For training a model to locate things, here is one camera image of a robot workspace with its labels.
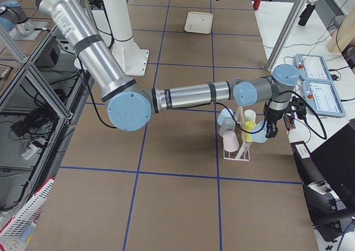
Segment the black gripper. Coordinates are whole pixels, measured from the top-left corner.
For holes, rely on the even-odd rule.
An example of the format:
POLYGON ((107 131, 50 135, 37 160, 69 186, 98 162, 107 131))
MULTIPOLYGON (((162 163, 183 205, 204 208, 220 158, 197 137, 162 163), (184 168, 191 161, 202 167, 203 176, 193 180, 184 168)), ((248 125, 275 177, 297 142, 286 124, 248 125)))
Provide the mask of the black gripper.
POLYGON ((266 138, 274 138, 278 133, 277 121, 283 117, 287 102, 266 101, 263 113, 266 117, 266 138))

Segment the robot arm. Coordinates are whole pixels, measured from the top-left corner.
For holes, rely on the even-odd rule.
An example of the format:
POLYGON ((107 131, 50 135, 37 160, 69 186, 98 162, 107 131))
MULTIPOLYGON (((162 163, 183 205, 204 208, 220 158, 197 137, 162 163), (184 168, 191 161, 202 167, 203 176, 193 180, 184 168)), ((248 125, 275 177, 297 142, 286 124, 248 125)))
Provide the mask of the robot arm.
POLYGON ((200 7, 205 14, 222 14, 211 0, 133 0, 134 20, 159 26, 163 60, 156 64, 158 75, 151 89, 142 89, 133 73, 145 52, 134 42, 126 0, 103 0, 116 37, 111 48, 79 1, 35 0, 35 4, 51 17, 100 86, 108 117, 117 129, 139 130, 163 110, 235 100, 239 106, 264 102, 264 121, 252 133, 266 139, 276 136, 278 120, 289 111, 297 69, 281 64, 270 75, 261 75, 257 63, 265 55, 260 45, 256 45, 256 58, 249 59, 248 48, 233 48, 236 38, 224 35, 221 25, 210 28, 206 36, 170 29, 182 20, 179 11, 200 7))

